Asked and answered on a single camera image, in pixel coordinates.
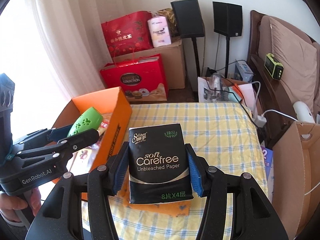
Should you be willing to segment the person's left hand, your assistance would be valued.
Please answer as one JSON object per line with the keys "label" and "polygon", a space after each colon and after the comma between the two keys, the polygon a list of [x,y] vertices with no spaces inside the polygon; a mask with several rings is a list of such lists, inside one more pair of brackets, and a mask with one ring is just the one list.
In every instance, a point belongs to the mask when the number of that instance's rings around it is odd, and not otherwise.
{"label": "person's left hand", "polygon": [[[23,210],[28,207],[28,203],[16,196],[9,196],[4,192],[1,192],[1,215],[10,222],[21,222],[16,215],[15,210]],[[32,189],[30,197],[30,207],[33,211],[33,215],[36,216],[41,208],[41,193],[39,188]]]}

